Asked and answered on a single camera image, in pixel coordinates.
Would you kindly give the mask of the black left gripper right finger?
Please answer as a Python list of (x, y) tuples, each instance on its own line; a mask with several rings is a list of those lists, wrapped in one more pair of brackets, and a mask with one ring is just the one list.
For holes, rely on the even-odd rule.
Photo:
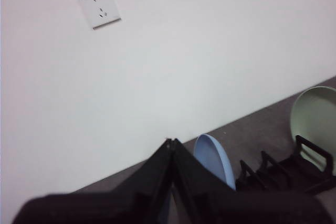
[(178, 140), (172, 141), (174, 186), (191, 223), (332, 223), (315, 197), (295, 191), (234, 191)]

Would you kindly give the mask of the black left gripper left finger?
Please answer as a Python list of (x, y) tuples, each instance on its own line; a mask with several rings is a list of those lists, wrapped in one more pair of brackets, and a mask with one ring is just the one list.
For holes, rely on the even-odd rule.
[(13, 223), (167, 223), (171, 139), (115, 189), (33, 198)]

